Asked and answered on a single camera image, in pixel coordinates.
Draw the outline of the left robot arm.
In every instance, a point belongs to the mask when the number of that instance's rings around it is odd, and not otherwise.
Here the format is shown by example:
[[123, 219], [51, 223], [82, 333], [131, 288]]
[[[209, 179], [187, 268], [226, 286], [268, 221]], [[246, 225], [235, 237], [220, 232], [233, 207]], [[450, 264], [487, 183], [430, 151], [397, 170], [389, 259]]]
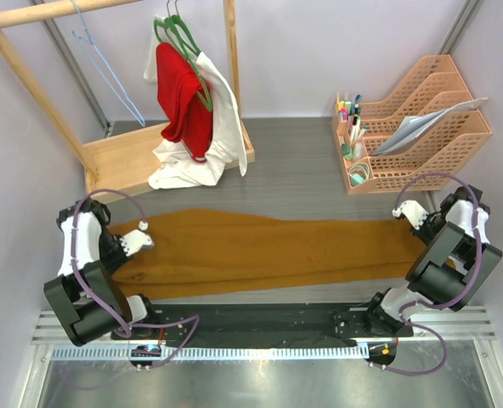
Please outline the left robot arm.
[[65, 334], [77, 347], [119, 330], [132, 330], [148, 340], [160, 329], [144, 295], [127, 297], [113, 274], [133, 256], [154, 246], [145, 219], [125, 235], [109, 231], [111, 214], [99, 201], [87, 198], [59, 212], [64, 253], [57, 276], [43, 287]]

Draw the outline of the mustard brown trousers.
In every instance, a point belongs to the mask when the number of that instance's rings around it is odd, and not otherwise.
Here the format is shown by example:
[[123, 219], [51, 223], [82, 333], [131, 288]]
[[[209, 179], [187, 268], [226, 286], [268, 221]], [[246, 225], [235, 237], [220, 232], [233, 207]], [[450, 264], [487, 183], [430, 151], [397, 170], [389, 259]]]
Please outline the mustard brown trousers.
[[401, 220], [282, 220], [186, 209], [149, 220], [154, 246], [113, 279], [151, 300], [403, 278], [426, 246]]

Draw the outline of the light blue wire hanger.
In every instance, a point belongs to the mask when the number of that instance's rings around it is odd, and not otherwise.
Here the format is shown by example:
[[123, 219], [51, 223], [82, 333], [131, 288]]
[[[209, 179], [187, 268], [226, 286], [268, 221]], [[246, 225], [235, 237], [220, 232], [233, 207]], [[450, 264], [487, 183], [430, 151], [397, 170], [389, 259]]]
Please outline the light blue wire hanger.
[[95, 68], [95, 70], [102, 77], [106, 85], [110, 88], [111, 92], [116, 96], [119, 102], [126, 108], [126, 110], [132, 115], [133, 119], [144, 128], [146, 121], [144, 116], [134, 104], [134, 102], [129, 97], [127, 90], [124, 88], [123, 84], [119, 80], [117, 74], [113, 70], [110, 62], [106, 59], [102, 51], [99, 49], [97, 43], [95, 42], [86, 21], [82, 15], [82, 9], [77, 5], [75, 0], [71, 0], [76, 14], [82, 24], [82, 33], [72, 31], [72, 36], [75, 38], [76, 42], [79, 44], [80, 49], [88, 57], [90, 63]]

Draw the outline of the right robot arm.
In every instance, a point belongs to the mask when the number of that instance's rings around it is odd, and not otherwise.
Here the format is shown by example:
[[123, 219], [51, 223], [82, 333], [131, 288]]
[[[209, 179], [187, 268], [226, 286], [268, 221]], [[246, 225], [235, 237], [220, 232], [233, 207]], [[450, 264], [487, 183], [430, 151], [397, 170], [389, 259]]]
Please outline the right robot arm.
[[486, 236], [490, 208], [483, 192], [460, 187], [448, 195], [436, 212], [417, 201], [398, 204], [393, 216], [409, 221], [412, 233], [427, 245], [405, 276], [406, 284], [377, 293], [364, 313], [364, 329], [374, 337], [396, 335], [404, 320], [426, 304], [439, 305], [465, 296], [449, 308], [466, 306], [502, 259], [503, 252]]

